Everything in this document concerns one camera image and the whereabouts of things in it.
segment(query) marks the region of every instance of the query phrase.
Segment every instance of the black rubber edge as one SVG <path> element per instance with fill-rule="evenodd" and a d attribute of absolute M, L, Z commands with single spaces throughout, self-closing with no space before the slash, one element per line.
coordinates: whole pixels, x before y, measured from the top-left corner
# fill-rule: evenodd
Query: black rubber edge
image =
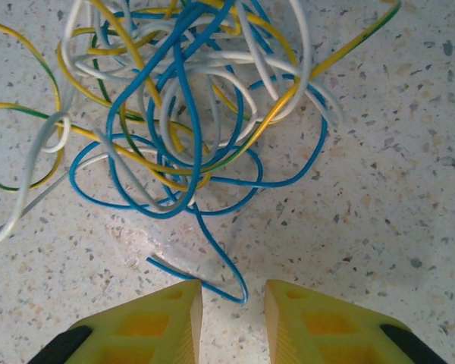
<path fill-rule="evenodd" d="M 92 332 L 88 326 L 78 326 L 59 334 L 29 364 L 65 364 Z"/>
<path fill-rule="evenodd" d="M 435 351 L 430 349 L 411 331 L 397 326 L 384 324 L 381 330 L 393 341 L 415 364 L 447 364 Z"/>

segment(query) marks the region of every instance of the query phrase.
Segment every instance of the wire bundle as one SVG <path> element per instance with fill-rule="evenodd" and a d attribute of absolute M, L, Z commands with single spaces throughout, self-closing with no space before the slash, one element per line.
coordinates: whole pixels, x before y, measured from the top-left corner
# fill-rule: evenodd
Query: wire bundle
<path fill-rule="evenodd" d="M 268 16 L 256 0 L 250 0 L 249 3 L 240 0 L 186 1 L 181 6 L 177 6 L 177 1 L 173 0 L 166 8 L 136 11 L 130 10 L 128 0 L 119 2 L 75 0 L 67 19 L 64 36 L 57 48 L 59 67 L 72 85 L 62 94 L 49 66 L 33 45 L 19 33 L 0 24 L 1 31 L 21 40 L 45 68 L 52 80 L 56 97 L 56 113 L 50 116 L 20 105 L 0 103 L 0 108 L 13 109 L 46 119 L 27 156 L 20 187 L 13 188 L 0 184 L 3 190 L 18 191 L 15 209 L 8 223 L 0 227 L 0 241 L 10 234 L 21 216 L 28 213 L 63 180 L 69 178 L 72 187 L 83 198 L 97 205 L 114 209 L 133 209 L 150 218 L 158 219 L 172 218 L 181 212 L 195 215 L 206 239 L 234 273 L 240 284 L 242 296 L 232 296 L 208 281 L 202 281 L 202 285 L 226 299 L 245 303 L 248 299 L 248 290 L 243 276 L 207 229 L 204 217 L 238 210 L 255 196 L 259 188 L 294 184 L 306 174 L 322 150 L 328 121 L 333 123 L 325 107 L 326 102 L 333 106 L 337 119 L 342 120 L 342 111 L 338 103 L 322 85 L 314 81 L 315 77 L 369 38 L 400 8 L 400 2 L 395 1 L 392 9 L 375 24 L 314 67 L 309 28 L 303 9 L 299 0 L 290 0 L 289 3 L 296 16 L 303 44 L 300 63 L 289 42 L 271 25 Z M 75 29 L 84 5 L 92 26 Z M 81 47 L 75 46 L 74 38 L 84 35 L 89 35 L 90 44 L 85 53 L 75 54 L 75 50 Z M 241 50 L 223 50 L 221 44 L 225 44 L 227 40 L 237 41 L 241 44 Z M 284 55 L 275 54 L 272 46 L 274 43 L 284 50 Z M 108 71 L 99 68 L 99 60 L 103 58 L 114 65 Z M 235 66 L 245 64 L 254 65 L 261 78 L 248 87 L 244 86 L 234 71 Z M 190 79 L 193 77 L 200 77 L 206 85 L 212 110 L 212 124 L 209 123 L 209 126 L 212 125 L 215 131 L 213 140 L 203 137 L 206 130 L 203 129 L 199 108 L 191 89 Z M 98 80 L 102 97 L 95 95 L 83 85 L 83 80 L 89 78 Z M 115 100 L 111 100 L 108 95 L 106 83 L 121 86 L 121 93 Z M 234 91 L 234 102 L 223 91 L 221 85 L 226 83 L 229 83 Z M 273 100 L 273 106 L 265 115 L 261 115 L 252 96 L 252 91 L 259 87 L 265 87 Z M 108 108 L 104 131 L 86 130 L 72 123 L 68 112 L 76 91 Z M 282 181 L 265 182 L 261 159 L 250 147 L 267 126 L 290 115 L 304 95 L 322 115 L 317 146 L 295 176 Z M 127 101 L 132 100 L 137 105 L 137 111 L 126 106 Z M 234 129 L 231 136 L 225 140 L 221 138 L 219 101 L 234 115 Z M 190 123 L 187 125 L 177 119 L 182 107 L 187 108 L 189 112 Z M 118 120 L 122 133 L 113 131 Z M 128 121 L 146 124 L 149 130 L 148 137 L 131 133 L 128 130 Z M 94 141 L 73 160 L 68 174 L 60 177 L 25 206 L 29 189 L 44 184 L 56 172 L 71 131 Z M 54 146 L 45 146 L 54 132 L 58 133 L 58 142 Z M 119 140 L 126 140 L 129 147 L 117 144 Z M 107 152 L 85 159 L 88 153 L 100 144 Z M 32 184 L 32 171 L 41 150 L 57 153 L 57 158 L 52 170 Z M 247 153 L 256 164 L 258 176 L 255 181 L 215 175 L 216 170 L 244 153 Z M 153 155 L 156 161 L 152 162 L 148 155 Z M 126 202 L 124 205 L 95 199 L 82 191 L 76 182 L 78 169 L 104 158 L 108 159 L 111 178 Z M 154 178 L 160 180 L 165 197 L 156 199 L 152 196 L 127 166 L 124 158 L 139 162 Z M 141 193 L 142 202 L 135 200 L 124 189 L 118 175 L 119 168 Z M 195 194 L 208 183 L 243 186 L 251 190 L 230 207 L 218 211 L 203 211 L 196 203 Z M 196 278 L 172 268 L 158 257 L 149 257 L 147 260 L 179 278 Z"/>

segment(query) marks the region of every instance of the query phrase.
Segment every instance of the electrical wire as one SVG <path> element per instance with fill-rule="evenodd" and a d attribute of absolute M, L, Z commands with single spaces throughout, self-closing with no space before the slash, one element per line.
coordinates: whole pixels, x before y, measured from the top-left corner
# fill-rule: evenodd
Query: electrical wire
<path fill-rule="evenodd" d="M 7 187 L 0 183 L 1 189 L 18 192 L 16 205 L 8 222 L 0 227 L 0 241 L 10 234 L 20 217 L 27 214 L 68 177 L 71 186 L 80 196 L 102 207 L 135 210 L 150 218 L 160 219 L 171 218 L 181 212 L 194 215 L 206 240 L 233 272 L 240 285 L 240 297 L 220 290 L 205 279 L 182 272 L 158 256 L 150 256 L 147 261 L 179 278 L 201 279 L 206 289 L 235 303 L 245 303 L 249 294 L 246 282 L 207 229 L 204 217 L 237 211 L 255 196 L 259 188 L 288 186 L 307 173 L 322 150 L 328 123 L 335 124 L 335 120 L 342 122 L 344 119 L 337 100 L 315 78 L 384 26 L 401 6 L 400 0 L 389 1 L 392 4 L 391 9 L 382 18 L 329 58 L 314 65 L 309 26 L 303 9 L 299 0 L 290 0 L 289 3 L 302 39 L 303 52 L 300 62 L 297 61 L 290 43 L 282 32 L 271 24 L 257 0 L 249 0 L 249 3 L 241 0 L 181 0 L 181 6 L 177 6 L 177 1 L 172 0 L 166 8 L 133 11 L 128 0 L 112 3 L 75 0 L 57 47 L 59 69 L 68 81 L 63 95 L 59 93 L 58 84 L 49 66 L 33 45 L 21 34 L 0 24 L 0 31 L 20 40 L 45 69 L 52 81 L 56 109 L 55 113 L 49 116 L 21 105 L 0 102 L 0 109 L 15 110 L 45 119 L 27 156 L 20 186 Z M 75 24 L 83 6 L 86 6 L 89 25 L 76 28 Z M 78 47 L 74 40 L 78 36 L 87 36 L 88 45 Z M 237 48 L 244 49 L 223 50 L 221 44 L 224 45 L 225 41 L 231 39 L 237 41 Z M 284 55 L 273 52 L 273 42 L 279 43 Z M 117 66 L 102 71 L 99 67 L 101 59 L 114 60 Z M 242 78 L 233 68 L 245 64 L 253 64 L 261 77 L 261 80 L 248 87 L 243 85 Z M 191 90 L 190 79 L 193 77 L 200 77 L 206 85 L 207 101 L 212 113 L 213 140 L 203 137 L 204 126 L 201 125 L 198 105 Z M 101 96 L 92 93 L 83 85 L 83 79 L 91 78 L 97 80 Z M 229 88 L 221 86 L 221 80 L 222 84 L 229 83 L 230 88 L 232 87 L 234 102 L 226 93 Z M 120 85 L 123 89 L 112 99 L 105 83 Z M 265 115 L 260 114 L 251 95 L 253 90 L 260 87 L 265 88 L 273 100 L 273 105 Z M 104 132 L 98 128 L 94 131 L 87 130 L 72 123 L 68 111 L 76 91 L 108 109 Z M 306 164 L 293 177 L 275 182 L 264 181 L 262 161 L 250 147 L 269 125 L 290 115 L 303 95 L 311 100 L 322 116 L 317 145 Z M 127 102 L 132 96 L 139 111 L 127 108 Z M 231 136 L 227 139 L 221 138 L 225 126 L 219 114 L 219 101 L 236 115 Z M 334 109 L 335 119 L 328 113 L 326 102 Z M 190 124 L 183 124 L 177 119 L 181 106 L 188 110 Z M 158 119 L 154 118 L 155 113 L 158 114 Z M 122 133 L 113 133 L 117 117 Z M 146 125 L 149 137 L 131 133 L 128 122 Z M 47 141 L 55 132 L 58 133 L 58 142 L 54 146 L 47 146 Z M 25 206 L 29 189 L 41 186 L 57 171 L 71 132 L 85 136 L 93 142 L 77 155 L 67 174 L 59 177 Z M 128 148 L 117 143 L 121 139 L 128 142 Z M 103 145 L 107 152 L 85 159 L 99 145 Z M 56 160 L 45 177 L 31 184 L 32 171 L 41 151 L 56 153 Z M 215 175 L 214 172 L 219 168 L 229 165 L 244 153 L 256 164 L 256 180 Z M 156 156 L 156 162 L 148 160 L 147 155 Z M 124 158 L 140 163 L 153 178 L 158 179 L 164 188 L 165 197 L 154 198 L 143 187 Z M 76 181 L 77 172 L 81 168 L 103 159 L 108 159 L 111 179 L 125 204 L 101 201 L 88 196 Z M 123 188 L 117 173 L 118 167 L 140 192 L 142 202 L 138 202 Z M 249 192 L 232 206 L 217 211 L 202 211 L 196 202 L 196 194 L 208 183 L 249 187 Z"/>

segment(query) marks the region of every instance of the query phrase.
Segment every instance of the speckled floor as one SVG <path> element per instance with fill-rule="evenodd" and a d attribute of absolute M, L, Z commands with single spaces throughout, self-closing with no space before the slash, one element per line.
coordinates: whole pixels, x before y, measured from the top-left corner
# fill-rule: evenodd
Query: speckled floor
<path fill-rule="evenodd" d="M 283 10 L 271 6 L 292 24 Z M 329 0 L 307 2 L 306 10 L 320 60 L 384 6 Z M 0 2 L 0 22 L 54 64 L 67 11 L 64 2 L 11 0 Z M 392 315 L 455 363 L 455 0 L 406 1 L 322 80 L 347 122 L 331 130 L 312 171 L 208 221 L 245 274 L 251 298 L 236 306 L 204 292 L 201 362 L 268 362 L 263 284 L 279 278 Z M 51 111 L 47 82 L 32 56 L 0 34 L 0 101 Z M 105 110 L 83 99 L 74 107 L 76 122 L 102 125 Z M 268 179 L 297 170 L 315 145 L 318 119 L 311 105 L 301 105 L 291 122 L 266 133 L 260 148 Z M 0 111 L 3 181 L 20 177 L 38 125 Z M 85 144 L 71 140 L 63 171 Z M 49 165 L 44 157 L 38 169 Z M 249 174 L 248 161 L 236 168 Z M 80 179 L 86 188 L 112 194 L 105 165 L 87 173 L 89 180 L 86 173 Z M 207 189 L 203 199 L 222 203 L 238 193 Z M 0 224 L 13 202 L 0 193 Z M 60 186 L 0 244 L 0 363 L 27 362 L 78 319 L 173 284 L 145 262 L 161 246 L 169 259 L 187 257 L 186 267 L 201 261 L 200 273 L 236 291 L 191 217 L 158 223 L 91 206 Z"/>

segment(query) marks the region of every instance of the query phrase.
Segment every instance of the blue wire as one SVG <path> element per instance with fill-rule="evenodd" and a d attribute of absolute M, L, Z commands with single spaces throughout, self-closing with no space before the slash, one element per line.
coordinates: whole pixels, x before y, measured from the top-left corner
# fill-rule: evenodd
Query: blue wire
<path fill-rule="evenodd" d="M 251 180 L 241 180 L 241 179 L 234 179 L 234 178 L 226 178 L 226 177 L 218 177 L 218 176 L 212 176 L 210 181 L 214 183 L 222 183 L 222 184 L 231 184 L 234 186 L 242 186 L 242 187 L 250 187 L 250 191 L 248 194 L 246 194 L 242 199 L 240 199 L 238 202 L 233 204 L 232 206 L 229 206 L 227 208 L 219 209 L 216 211 L 201 211 L 199 209 L 199 206 L 197 203 L 194 203 L 192 207 L 189 207 L 188 204 L 191 201 L 197 184 L 202 180 L 201 176 L 201 169 L 213 165 L 216 162 L 221 161 L 229 152 L 235 152 L 236 150 L 239 149 L 239 146 L 235 146 L 234 144 L 236 143 L 236 140 L 238 136 L 240 135 L 241 127 L 243 124 L 243 108 L 244 108 L 244 102 L 243 102 L 243 96 L 241 92 L 239 91 L 238 88 L 234 88 L 234 91 L 237 96 L 237 106 L 238 106 L 238 113 L 237 113 L 237 122 L 236 126 L 234 128 L 233 135 L 229 141 L 229 143 L 223 147 L 220 148 L 214 158 L 205 163 L 204 165 L 202 164 L 202 130 L 200 127 L 200 121 L 199 121 L 199 115 L 197 112 L 196 104 L 193 98 L 193 94 L 190 90 L 190 85 L 187 79 L 187 73 L 184 68 L 184 62 L 194 54 L 195 51 L 199 49 L 200 46 L 203 44 L 206 44 L 207 46 L 213 48 L 214 50 L 221 50 L 221 47 L 214 41 L 213 39 L 210 39 L 210 36 L 218 32 L 220 30 L 219 26 L 221 22 L 225 19 L 227 16 L 230 8 L 234 4 L 234 0 L 227 0 L 224 2 L 224 5 L 221 9 L 216 9 L 211 6 L 205 5 L 203 3 L 199 2 L 194 2 L 192 3 L 191 0 L 187 0 L 188 5 L 182 10 L 182 12 L 179 15 L 175 15 L 174 17 L 176 18 L 176 24 L 175 27 L 171 33 L 171 35 L 165 40 L 165 42 L 160 46 L 157 50 L 157 52 L 153 55 L 153 57 L 150 59 L 150 61 L 147 63 L 147 65 L 141 70 L 137 71 L 137 75 L 131 82 L 131 84 L 119 95 L 119 97 L 116 98 L 116 100 L 113 102 L 113 105 L 111 106 L 110 112 L 108 113 L 108 119 L 106 122 L 106 136 L 108 139 L 112 142 L 113 140 L 117 140 L 120 138 L 124 138 L 124 135 L 122 133 L 113 133 L 113 124 L 115 121 L 115 115 L 119 109 L 119 107 L 124 104 L 127 99 L 138 89 L 138 87 L 145 81 L 145 79 L 151 74 L 152 70 L 155 68 L 155 66 L 158 64 L 159 61 L 162 60 L 162 58 L 165 56 L 167 51 L 169 49 L 174 50 L 174 63 L 171 64 L 168 69 L 161 75 L 159 75 L 157 78 L 157 90 L 159 92 L 162 91 L 162 88 L 164 85 L 173 77 L 178 77 L 180 87 L 184 93 L 184 98 L 186 101 L 186 106 L 187 109 L 189 110 L 190 117 L 192 119 L 192 128 L 193 128 L 193 135 L 194 135 L 194 163 L 193 165 L 188 165 L 186 163 L 182 163 L 181 161 L 178 161 L 174 156 L 172 156 L 167 149 L 165 148 L 165 144 L 161 140 L 161 138 L 158 136 L 155 130 L 155 125 L 154 125 L 154 120 L 153 120 L 153 115 L 155 111 L 155 103 L 150 99 L 149 105 L 147 108 L 147 124 L 152 136 L 152 141 L 147 140 L 146 138 L 142 138 L 140 136 L 137 136 L 135 134 L 132 135 L 132 138 L 139 142 L 142 143 L 143 145 L 156 148 L 157 149 L 157 161 L 159 165 L 165 165 L 170 168 L 172 168 L 173 165 L 181 165 L 184 167 L 189 167 L 192 168 L 192 175 L 190 176 L 190 184 L 187 189 L 187 192 L 185 193 L 185 196 L 183 197 L 183 200 L 179 202 L 179 205 L 177 206 L 176 209 L 173 209 L 170 212 L 166 213 L 157 213 L 157 212 L 152 212 L 148 210 L 149 205 L 148 204 L 137 204 L 131 197 L 128 195 L 128 193 L 124 190 L 124 188 L 121 186 L 121 182 L 118 178 L 118 173 L 116 171 L 115 167 L 115 162 L 111 157 L 108 157 L 108 163 L 110 166 L 110 171 L 111 171 L 111 177 L 113 180 L 113 183 L 115 184 L 118 192 L 120 195 L 123 197 L 125 202 L 127 203 L 126 205 L 120 205 L 120 204 L 115 204 L 111 202 L 103 202 L 101 200 L 95 199 L 92 196 L 88 196 L 86 193 L 84 193 L 80 187 L 78 186 L 76 182 L 76 175 L 77 175 L 77 169 L 79 168 L 79 165 L 81 161 L 85 158 L 85 156 L 91 152 L 93 149 L 95 149 L 99 143 L 98 142 L 93 142 L 90 143 L 86 148 L 84 148 L 78 155 L 77 157 L 73 160 L 73 163 L 71 165 L 71 169 L 69 171 L 69 178 L 71 181 L 71 185 L 74 188 L 74 190 L 80 194 L 84 199 L 95 203 L 96 205 L 108 207 L 108 208 L 113 208 L 113 209 L 120 209 L 120 210 L 137 210 L 138 212 L 147 215 L 149 217 L 153 218 L 170 218 L 182 211 L 188 212 L 192 215 L 196 216 L 196 219 L 199 223 L 199 226 L 201 228 L 201 231 L 204 233 L 206 236 L 206 239 L 208 242 L 211 244 L 212 248 L 216 251 L 217 254 L 219 254 L 219 257 L 222 259 L 222 261 L 226 264 L 226 266 L 229 267 L 229 269 L 233 272 L 234 277 L 238 281 L 241 291 L 242 291 L 242 297 L 234 297 L 230 295 L 229 293 L 220 290 L 216 286 L 210 284 L 208 281 L 201 280 L 202 286 L 218 295 L 221 297 L 224 297 L 227 300 L 231 300 L 235 303 L 240 303 L 244 304 L 248 300 L 248 289 L 246 282 L 243 279 L 242 274 L 240 271 L 237 269 L 236 265 L 232 262 L 232 260 L 229 258 L 229 256 L 226 254 L 226 252 L 219 246 L 219 244 L 216 242 L 214 237 L 211 235 L 209 232 L 208 228 L 206 227 L 206 224 L 204 222 L 204 217 L 206 216 L 220 216 L 220 215 L 226 215 L 231 212 L 235 212 L 241 208 L 243 208 L 256 194 L 259 188 L 277 188 L 277 187 L 283 187 L 287 186 L 290 184 L 296 183 L 300 178 L 302 178 L 307 171 L 312 167 L 314 161 L 317 159 L 319 156 L 322 147 L 325 142 L 325 137 L 327 136 L 327 128 L 328 124 L 327 121 L 322 118 L 322 130 L 320 133 L 320 137 L 317 143 L 317 146 L 315 147 L 312 155 L 308 159 L 307 163 L 303 166 L 303 168 L 295 174 L 293 177 L 288 178 L 286 180 L 281 180 L 281 181 L 276 181 L 276 182 L 263 182 L 263 166 L 261 159 L 259 156 L 252 151 L 251 149 L 248 149 L 246 151 L 246 154 L 255 162 L 256 167 L 258 169 L 258 176 L 255 181 Z M 263 11 L 261 5 L 257 2 L 257 0 L 251 0 L 251 3 L 255 10 L 258 12 L 259 16 L 264 19 L 265 21 L 269 22 L 268 16 L 266 13 Z M 251 9 L 248 7 L 245 7 L 245 9 L 249 12 L 252 12 Z M 185 38 L 183 36 L 183 33 L 186 29 L 189 29 L 190 25 L 192 22 L 194 22 L 197 18 L 202 16 L 204 13 L 210 13 L 214 14 L 215 18 L 213 21 L 201 32 L 197 33 L 195 29 L 191 29 L 191 32 L 193 33 L 195 40 L 192 42 L 185 50 L 182 51 L 180 48 L 180 42 Z M 118 12 L 115 14 L 117 17 L 123 16 L 122 12 Z M 144 13 L 136 13 L 134 11 L 131 12 L 132 18 L 161 18 L 162 15 L 159 14 L 159 17 L 157 17 L 156 14 L 144 14 Z M 109 23 L 106 21 L 103 26 L 102 26 L 102 31 L 103 34 L 105 35 L 105 38 L 108 40 L 108 27 Z M 269 47 L 268 43 L 263 39 L 263 37 L 260 35 L 256 27 L 251 26 L 253 36 L 255 37 L 255 40 L 257 41 L 258 44 L 265 50 L 266 53 L 272 54 L 273 51 Z M 260 28 L 263 30 L 265 34 L 268 36 L 272 36 L 269 32 L 266 32 L 264 29 Z M 231 66 L 226 66 L 226 69 L 230 71 L 231 73 L 234 74 L 234 70 Z M 289 75 L 289 74 L 284 74 L 283 78 L 285 80 L 293 80 L 294 76 Z M 262 80 L 253 83 L 251 86 L 249 86 L 249 89 L 257 89 L 261 86 L 264 86 Z M 309 91 L 314 93 L 317 99 L 320 101 L 320 103 L 325 106 L 325 100 L 322 98 L 322 96 L 317 93 L 314 89 L 309 87 Z M 171 104 L 169 105 L 169 115 L 172 113 L 172 109 L 174 106 L 174 100 L 175 98 L 172 99 Z M 170 174 L 175 181 L 180 181 L 180 177 L 177 175 L 172 175 Z M 171 205 L 173 203 L 176 203 L 178 199 L 181 197 L 181 194 L 179 191 L 172 191 L 169 186 L 163 185 L 165 192 L 167 193 L 167 197 L 164 199 L 160 200 L 158 203 L 162 205 Z M 161 270 L 176 276 L 181 279 L 198 279 L 192 275 L 183 273 L 181 271 L 178 271 L 174 268 L 171 268 L 167 265 L 162 264 L 161 262 L 155 260 L 152 257 L 149 257 L 147 259 L 147 262 L 150 262 L 157 268 L 160 268 Z"/>

